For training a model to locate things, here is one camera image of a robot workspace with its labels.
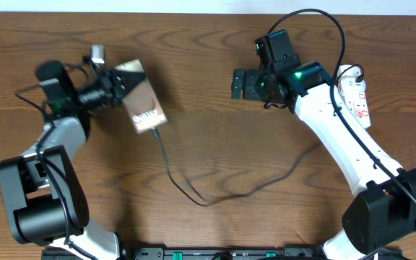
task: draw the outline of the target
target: white wall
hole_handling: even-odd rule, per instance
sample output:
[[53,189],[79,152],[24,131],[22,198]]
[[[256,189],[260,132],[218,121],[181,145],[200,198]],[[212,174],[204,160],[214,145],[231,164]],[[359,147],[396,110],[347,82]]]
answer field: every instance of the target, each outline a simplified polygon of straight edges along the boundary
[[416,15],[416,0],[0,0],[0,11],[284,14],[303,8],[331,14]]

